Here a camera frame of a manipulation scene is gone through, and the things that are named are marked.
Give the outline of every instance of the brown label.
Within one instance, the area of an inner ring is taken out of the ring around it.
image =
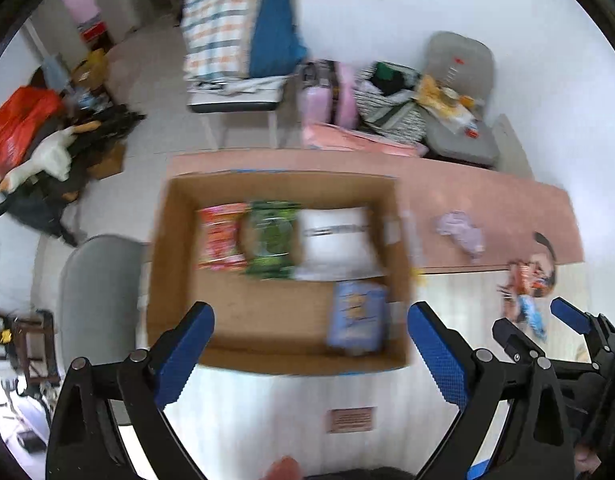
[[[374,408],[330,411],[329,433],[355,433],[374,429]]]

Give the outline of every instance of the green snack package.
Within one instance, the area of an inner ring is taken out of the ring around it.
[[[254,239],[247,274],[260,278],[292,277],[290,249],[299,208],[295,202],[281,200],[252,203],[250,226]]]

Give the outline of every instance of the crumpled purple cloth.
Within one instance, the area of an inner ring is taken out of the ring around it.
[[[460,248],[472,256],[475,262],[485,252],[483,232],[474,227],[470,217],[463,211],[451,211],[441,216],[436,224],[440,235],[449,235]]]

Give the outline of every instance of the pink fabric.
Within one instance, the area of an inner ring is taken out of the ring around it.
[[[354,99],[354,70],[344,63],[336,63],[339,80],[339,102],[335,123],[342,128],[355,128],[358,122]],[[312,86],[302,91],[301,110],[303,123],[329,123],[332,115],[332,89]]]
[[[386,153],[387,155],[401,156],[422,156],[427,152],[427,148],[418,142],[418,146],[407,146],[382,139],[379,136],[353,132],[330,124],[308,124],[304,126],[302,139],[304,148],[319,148],[340,152]]]

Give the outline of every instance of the white package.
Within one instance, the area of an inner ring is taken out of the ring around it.
[[[384,276],[369,237],[367,208],[301,209],[298,228],[303,261],[294,278],[341,282]]]

